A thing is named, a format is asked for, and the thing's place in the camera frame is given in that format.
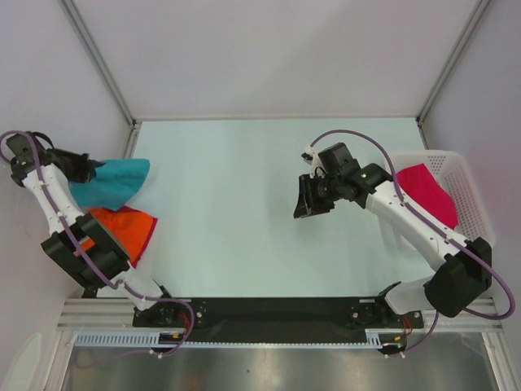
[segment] robotic arm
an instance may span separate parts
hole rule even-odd
[[[328,213],[337,200],[354,201],[395,227],[436,272],[432,278],[395,283],[383,291],[387,304],[396,314],[436,309],[452,318],[490,287],[490,273],[453,241],[465,246],[489,266],[492,264],[490,245],[481,238],[469,241],[443,225],[406,194],[399,197],[392,176],[382,167],[373,163],[361,168],[343,143],[318,154],[309,148],[303,157],[311,164],[312,171],[299,177],[300,191],[294,218]],[[420,222],[405,203],[419,211],[438,230],[444,231],[447,238],[442,239],[435,228]]]
[[[157,302],[170,295],[136,272],[117,239],[90,213],[80,211],[70,194],[68,180],[88,182],[101,163],[89,160],[87,154],[45,149],[34,133],[15,134],[7,140],[7,146],[15,155],[11,160],[12,179],[33,193],[46,215],[50,238],[42,243],[45,253],[86,290],[107,285],[117,289],[134,303],[141,320],[148,319],[157,327],[175,320],[177,306]],[[94,245],[80,251],[88,238]]]

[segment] cloth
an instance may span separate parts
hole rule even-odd
[[[105,160],[87,183],[71,183],[80,208],[122,208],[139,191],[150,170],[148,159]]]
[[[410,198],[447,227],[454,229],[458,225],[458,212],[453,199],[425,165],[401,170],[398,173],[398,183]]]
[[[109,209],[89,212],[120,241],[130,255],[130,263],[136,267],[154,233],[157,218],[128,206],[116,212]],[[93,245],[92,239],[88,239],[82,246],[86,251]]]

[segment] teal cloth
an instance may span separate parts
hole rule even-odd
[[[71,182],[71,194],[81,208],[118,210],[139,191],[149,170],[148,159],[105,160],[90,182]]]

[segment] white panel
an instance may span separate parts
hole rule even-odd
[[[126,125],[58,2],[2,2],[0,53],[0,133],[39,130],[59,147],[121,154]],[[45,218],[10,173],[0,162],[0,384],[34,332],[42,334],[42,378],[63,300],[77,288],[40,249]]]
[[[77,0],[138,118],[415,116],[476,0]]]
[[[389,151],[422,149],[413,118],[144,122],[135,157],[151,172],[130,205],[159,218],[139,271],[178,297],[377,295],[434,272],[392,228],[354,203],[294,220],[300,158],[324,131],[358,130]],[[362,166],[383,165],[367,141],[345,134]]]
[[[493,2],[490,12],[426,123],[429,147],[462,153],[474,171],[497,235],[494,267],[521,301],[521,2]],[[500,309],[501,289],[494,288]],[[504,323],[521,362],[521,310]]]

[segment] white robotic arm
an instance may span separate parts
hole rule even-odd
[[[395,314],[434,308],[454,317],[490,287],[490,273],[459,248],[465,248],[490,265],[489,244],[481,238],[469,241],[439,222],[405,193],[398,195],[392,176],[382,167],[370,164],[361,168],[343,143],[320,153],[308,147],[302,156],[312,169],[310,174],[299,177],[300,194],[294,218],[328,213],[337,200],[355,201],[393,226],[435,271],[433,277],[396,283],[382,293]],[[411,212],[411,207],[428,225]],[[436,230],[442,231],[444,238]]]
[[[155,305],[154,301],[136,297],[125,289],[125,285],[145,297],[161,298],[164,292],[152,279],[144,279],[130,265],[129,255],[123,246],[100,222],[77,207],[69,191],[68,178],[56,165],[74,169],[83,166],[78,161],[85,163],[87,157],[54,149],[46,150],[36,137],[31,137],[37,148],[38,162],[33,159],[30,142],[25,136],[12,136],[7,140],[7,146],[15,154],[11,161],[11,176],[16,183],[33,193],[46,215],[50,238],[42,243],[44,251],[84,288],[102,288],[106,284],[85,264],[75,248],[74,242],[81,245],[91,238],[94,246],[86,252],[107,276],[110,285],[128,297],[139,311],[150,309]],[[78,176],[78,172],[68,174]],[[74,241],[66,235],[66,227],[74,234]]]

